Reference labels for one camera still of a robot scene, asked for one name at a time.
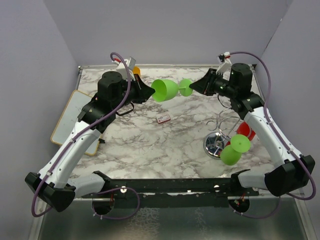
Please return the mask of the green wine glass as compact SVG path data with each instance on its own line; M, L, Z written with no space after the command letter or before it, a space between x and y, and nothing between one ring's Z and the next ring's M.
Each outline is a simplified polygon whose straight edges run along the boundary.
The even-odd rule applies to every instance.
M152 98L156 102L165 102L175 98L178 93L184 97L189 97L193 93L193 89L190 88L192 83L190 79L186 78L179 83L170 79L156 79L151 84L151 88L155 90Z
M242 135L236 134L220 153L220 160L228 166L235 165L242 157L243 153L246 153L251 147L250 140Z

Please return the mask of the orange plastic wine glass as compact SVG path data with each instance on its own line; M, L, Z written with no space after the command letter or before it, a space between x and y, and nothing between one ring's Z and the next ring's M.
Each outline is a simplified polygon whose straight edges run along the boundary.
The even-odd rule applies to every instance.
M141 70L137 66L134 66L132 72L133 72L134 75L139 75L139 76L141 75Z

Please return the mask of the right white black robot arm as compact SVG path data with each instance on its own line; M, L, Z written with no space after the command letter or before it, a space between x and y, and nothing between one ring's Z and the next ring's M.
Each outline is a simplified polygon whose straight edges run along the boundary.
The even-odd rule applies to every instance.
M229 184L230 191L240 196L248 188L257 188L279 197L308 184L315 160L310 155L304 156L285 137L265 107L266 101L251 90L252 78L253 72L247 64L235 63L228 80L211 68L189 87L205 96L218 94L228 98L231 109L256 133L273 161L275 168L271 172L236 173L237 179Z

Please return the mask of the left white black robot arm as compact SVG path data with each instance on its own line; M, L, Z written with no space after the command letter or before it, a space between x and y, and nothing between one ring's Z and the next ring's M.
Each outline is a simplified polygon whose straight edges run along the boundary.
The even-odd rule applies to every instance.
M34 198L62 212L77 197L88 194L106 197L111 186L104 174L95 171L72 180L71 173L89 146L116 119L120 108L142 104L154 93L138 74L125 78L117 71L105 72L97 82L97 93L82 107L71 133L54 157L39 172L30 172L25 177Z

